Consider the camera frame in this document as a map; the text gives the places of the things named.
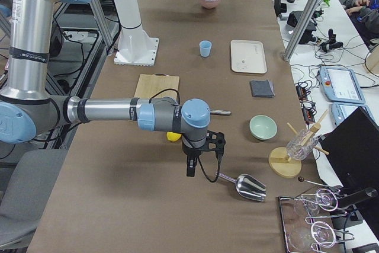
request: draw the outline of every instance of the green object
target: green object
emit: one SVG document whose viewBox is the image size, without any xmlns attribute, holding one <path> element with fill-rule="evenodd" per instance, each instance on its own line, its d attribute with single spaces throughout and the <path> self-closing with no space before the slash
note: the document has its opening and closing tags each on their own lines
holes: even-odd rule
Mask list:
<svg viewBox="0 0 379 253">
<path fill-rule="evenodd" d="M 325 4 L 330 7 L 330 0 L 322 0 L 323 2 L 325 2 Z"/>
<path fill-rule="evenodd" d="M 250 120 L 250 132 L 259 140 L 267 140 L 276 135 L 278 131 L 275 121 L 265 115 L 257 115 Z"/>
</svg>

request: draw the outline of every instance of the white desk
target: white desk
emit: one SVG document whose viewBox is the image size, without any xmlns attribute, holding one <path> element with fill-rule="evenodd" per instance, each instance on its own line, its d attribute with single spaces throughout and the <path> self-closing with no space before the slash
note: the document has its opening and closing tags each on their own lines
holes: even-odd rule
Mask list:
<svg viewBox="0 0 379 253">
<path fill-rule="evenodd" d="M 306 5 L 307 0 L 296 0 L 295 3 L 293 4 L 288 3 L 286 0 L 282 0 L 282 2 L 287 4 L 287 13 L 283 14 L 283 16 L 288 16 L 291 11 L 303 10 Z M 359 36 L 355 37 L 358 35 L 358 32 L 356 31 L 355 27 L 351 23 L 349 17 L 347 16 L 346 12 L 342 8 L 340 2 L 338 0 L 330 0 L 330 7 L 328 7 L 325 3 L 322 3 L 317 8 L 317 10 L 319 10 L 320 7 L 322 7 L 322 10 L 324 10 L 324 14 L 322 15 L 322 18 L 317 19 L 320 22 L 318 22 L 318 25 L 317 25 L 318 29 L 316 32 L 313 33 L 313 35 L 316 37 L 325 38 L 325 36 L 327 36 L 328 30 L 332 28 L 333 32 L 337 35 L 336 36 L 337 41 L 342 41 L 343 46 L 347 48 L 356 47 L 354 49 L 349 49 L 349 52 L 364 59 L 368 53 L 368 49 Z M 287 46 L 288 41 L 291 38 L 290 31 L 292 31 L 293 28 L 287 25 L 287 20 L 281 21 L 278 18 L 278 23 L 280 25 L 280 30 L 281 30 L 284 45 Z M 310 77 L 308 67 L 312 65 L 319 65 L 322 63 L 320 59 L 317 59 L 314 56 L 315 50 L 318 50 L 318 49 L 319 47 L 317 46 L 313 47 L 306 44 L 297 46 L 295 53 L 290 60 L 290 65 L 293 67 L 292 70 L 293 70 L 293 78 L 294 78 L 295 83 L 299 81 L 312 80 L 314 85 L 316 84 L 316 80 Z M 362 59 L 343 50 L 333 50 L 331 52 L 328 52 L 328 54 L 333 55 L 334 57 L 333 61 L 337 61 L 340 58 L 341 59 L 338 63 L 326 63 L 326 64 L 327 65 L 340 64 L 344 66 L 350 66 L 349 68 L 355 71 L 356 77 L 358 78 L 360 86 L 370 86 L 373 84 L 373 81 L 359 74 L 365 75 L 371 78 L 372 80 L 374 80 L 375 82 L 379 82 L 379 78 L 375 78 L 374 75 L 371 75 L 370 73 L 366 73 L 363 65 L 351 66 L 357 63 L 363 63 L 364 61 Z M 378 88 L 363 89 L 363 94 L 366 99 L 366 105 L 369 106 L 374 116 L 374 120 L 378 123 L 379 122 L 379 89 Z M 313 88 L 310 94 L 310 99 L 316 102 L 316 110 L 317 110 L 317 114 L 315 115 L 316 120 L 322 115 L 322 113 L 325 110 L 330 110 L 330 106 L 332 103 L 326 99 L 325 94 L 323 93 L 322 89 Z M 335 127 L 336 126 L 334 124 L 332 113 L 329 112 L 326 118 L 322 121 L 322 128 L 318 132 L 318 134 L 329 133 Z M 323 179 L 326 183 L 328 183 L 329 185 L 336 185 L 339 183 L 338 178 L 336 177 L 332 167 L 330 166 L 324 154 L 322 154 L 320 158 L 317 160 L 317 167 L 318 167 L 321 179 Z M 355 248 L 355 247 L 365 245 L 368 243 L 373 243 L 373 242 L 379 243 L 378 239 L 371 232 L 371 230 L 369 229 L 365 221 L 361 225 L 348 228 L 348 230 L 355 235 L 355 240 L 347 242 L 346 243 L 347 248 Z"/>
</svg>

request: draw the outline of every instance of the blue cup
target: blue cup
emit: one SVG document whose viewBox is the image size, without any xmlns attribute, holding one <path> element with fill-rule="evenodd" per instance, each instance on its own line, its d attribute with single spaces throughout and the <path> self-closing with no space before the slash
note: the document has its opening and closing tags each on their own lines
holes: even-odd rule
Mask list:
<svg viewBox="0 0 379 253">
<path fill-rule="evenodd" d="M 200 55 L 202 57 L 209 56 L 212 48 L 212 43 L 210 41 L 201 41 L 200 44 Z"/>
</svg>

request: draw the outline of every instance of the dark jacket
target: dark jacket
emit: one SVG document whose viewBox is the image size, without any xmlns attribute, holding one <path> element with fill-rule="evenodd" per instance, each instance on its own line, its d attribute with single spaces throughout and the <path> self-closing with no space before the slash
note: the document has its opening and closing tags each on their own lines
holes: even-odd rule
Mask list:
<svg viewBox="0 0 379 253">
<path fill-rule="evenodd" d="M 343 3 L 347 8 L 352 8 L 356 0 L 345 0 Z M 370 7 L 362 8 L 360 12 L 350 16 L 359 35 L 366 45 L 371 39 L 379 38 L 379 0 L 370 0 Z"/>
</svg>

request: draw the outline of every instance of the yellow ball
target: yellow ball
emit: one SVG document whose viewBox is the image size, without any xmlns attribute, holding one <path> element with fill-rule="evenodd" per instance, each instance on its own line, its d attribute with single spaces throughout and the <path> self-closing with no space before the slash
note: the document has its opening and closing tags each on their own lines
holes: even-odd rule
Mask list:
<svg viewBox="0 0 379 253">
<path fill-rule="evenodd" d="M 167 139 L 170 141 L 170 142 L 176 142 L 178 139 L 180 139 L 182 137 L 182 134 L 180 133 L 172 133 L 172 132 L 168 132 L 167 133 Z"/>
</svg>

